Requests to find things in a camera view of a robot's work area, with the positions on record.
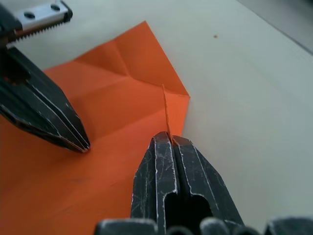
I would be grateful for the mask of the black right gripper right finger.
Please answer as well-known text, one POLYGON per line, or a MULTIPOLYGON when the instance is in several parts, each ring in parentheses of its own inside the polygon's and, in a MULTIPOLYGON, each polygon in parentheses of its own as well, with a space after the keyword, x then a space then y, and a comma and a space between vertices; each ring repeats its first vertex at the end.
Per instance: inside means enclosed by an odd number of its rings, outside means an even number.
POLYGON ((232 226, 243 226, 243 220, 217 170, 190 140, 174 136, 174 141, 196 216, 200 220, 215 217, 232 226))

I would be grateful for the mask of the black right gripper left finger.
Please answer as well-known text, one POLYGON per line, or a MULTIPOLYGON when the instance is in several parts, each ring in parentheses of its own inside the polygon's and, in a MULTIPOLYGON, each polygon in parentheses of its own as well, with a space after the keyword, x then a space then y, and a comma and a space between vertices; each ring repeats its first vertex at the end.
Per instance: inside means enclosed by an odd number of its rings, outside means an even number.
POLYGON ((134 176, 131 218, 166 228, 166 199, 178 193, 174 149, 166 132, 152 137, 134 176))

